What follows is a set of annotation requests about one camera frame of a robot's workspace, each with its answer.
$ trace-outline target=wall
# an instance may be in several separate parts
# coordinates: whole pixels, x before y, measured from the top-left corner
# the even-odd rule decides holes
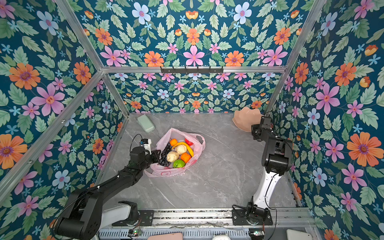
[[[12,139],[17,153],[0,155],[0,180],[94,73],[53,2],[7,1],[5,6],[8,10],[0,12],[0,144],[5,147]],[[77,69],[88,72],[83,82]],[[49,96],[52,104],[46,104]]]
[[[331,2],[275,106],[275,129],[294,141],[292,179],[324,238],[383,239],[384,2]]]
[[[313,2],[241,3],[244,5],[233,0],[79,1],[84,9],[76,14],[105,66],[284,65]],[[144,18],[134,17],[140,9],[146,13]],[[236,11],[242,9],[248,9],[243,21],[236,18]],[[282,28],[286,37],[276,41]],[[195,62],[189,60],[193,48],[198,52]],[[280,61],[266,61],[267,51],[280,51]],[[234,64],[230,58],[236,52],[239,55]],[[156,63],[151,62],[150,54]],[[131,111],[232,112],[244,106],[251,108],[253,103],[263,111],[279,74],[274,78],[262,76],[231,74],[220,79],[214,74],[156,74],[148,78],[138,73],[117,76],[122,80],[117,87]]]
[[[54,239],[53,221],[72,191],[93,186],[122,122],[100,82],[3,203],[0,239]]]

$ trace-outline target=marble surface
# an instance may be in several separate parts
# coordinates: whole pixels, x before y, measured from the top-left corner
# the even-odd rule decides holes
[[[238,129],[232,122],[233,114],[152,114],[148,117],[156,129],[151,133],[139,126],[138,116],[130,115],[104,180],[128,163],[129,146],[137,133],[152,139],[152,149],[155,149],[157,141],[173,127],[203,135],[206,148],[197,163],[182,175],[151,178],[144,174],[137,184],[121,191],[107,205],[128,200],[136,202],[139,209],[208,208],[246,206],[251,200],[263,173],[264,142],[253,140],[250,132]],[[288,184],[285,177],[277,183],[271,207],[295,206]]]

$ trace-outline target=metal bar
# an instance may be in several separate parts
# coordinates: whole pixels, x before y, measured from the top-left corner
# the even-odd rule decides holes
[[[64,110],[55,118],[54,122],[47,130],[40,135],[36,142],[28,149],[24,156],[15,164],[15,166],[4,176],[0,182],[0,204],[8,197],[9,193],[24,177],[33,163],[45,151],[47,145],[56,137],[65,121],[69,120],[72,114],[83,103],[84,99],[96,87],[103,76],[101,71],[96,72],[89,82],[80,90]]]
[[[272,110],[273,106],[275,105],[280,92],[282,91],[284,87],[284,82],[288,79],[289,74],[292,71],[293,65],[295,64],[297,58],[299,57],[299,54],[301,52],[301,49],[303,48],[305,41],[307,40],[310,32],[312,31],[312,28],[317,20],[317,17],[321,13],[321,9],[323,8],[326,0],[315,0],[310,12],[308,13],[307,19],[304,22],[303,28],[301,30],[300,36],[298,37],[295,46],[292,49],[291,54],[289,55],[289,58],[287,60],[286,65],[286,71],[281,76],[279,82],[277,83],[275,90],[273,91],[273,94],[269,100],[269,103],[267,105],[267,108],[265,110],[265,113],[268,113]]]
[[[99,176],[96,179],[95,185],[99,185],[100,183],[105,182],[105,180],[106,180],[104,177],[104,174],[106,173],[105,171],[109,169],[109,166],[110,166],[111,162],[113,161],[113,157],[115,156],[115,153],[119,147],[121,138],[122,138],[124,131],[127,128],[127,126],[128,126],[128,118],[125,118],[124,122],[122,123],[122,127],[120,129],[120,132],[117,135],[115,143],[113,144],[112,149],[109,152],[108,158],[105,160],[106,163],[104,163],[103,169],[100,171]]]
[[[101,62],[96,50],[93,48],[91,42],[89,41],[87,35],[85,35],[84,28],[82,27],[73,9],[71,8],[71,5],[67,0],[56,0],[55,2],[60,11],[63,13],[72,31],[75,33],[80,44],[83,46],[85,52],[88,54],[88,57],[92,61],[96,70],[100,71],[104,65]]]
[[[175,67],[176,70],[183,70],[184,67]],[[196,69],[196,67],[187,67],[187,69]],[[199,67],[199,69],[209,69],[209,67]],[[286,67],[283,66],[246,66],[246,67],[223,67],[225,73],[284,73]],[[161,69],[157,67],[103,67],[104,73],[161,73]]]
[[[119,106],[120,111],[122,111],[122,114],[124,115],[124,117],[127,118],[129,115],[128,109],[125,106],[125,104],[121,98],[121,95],[118,92],[116,86],[112,83],[112,79],[109,76],[109,74],[104,74],[103,80],[104,80],[104,83],[107,86],[109,92],[111,93],[112,97],[115,99],[116,104]]]

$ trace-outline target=pink plastic bag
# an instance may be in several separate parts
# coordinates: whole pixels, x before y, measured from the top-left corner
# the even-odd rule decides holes
[[[199,142],[197,136],[203,139],[203,143]],[[205,149],[205,139],[203,136],[195,133],[182,132],[175,128],[169,129],[168,132],[157,142],[156,149],[163,151],[169,141],[174,138],[179,142],[184,142],[185,138],[188,141],[192,142],[193,145],[191,146],[191,148],[193,150],[194,156],[187,162],[185,167],[169,168],[161,166],[157,163],[153,163],[151,164],[151,169],[153,170],[153,173],[149,173],[147,170],[144,171],[145,174],[147,174],[149,177],[170,177],[181,174],[197,162],[197,159],[200,157],[202,151]]]

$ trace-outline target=pink phone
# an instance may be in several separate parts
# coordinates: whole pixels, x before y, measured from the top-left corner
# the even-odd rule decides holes
[[[183,240],[181,232],[150,236],[148,240]]]

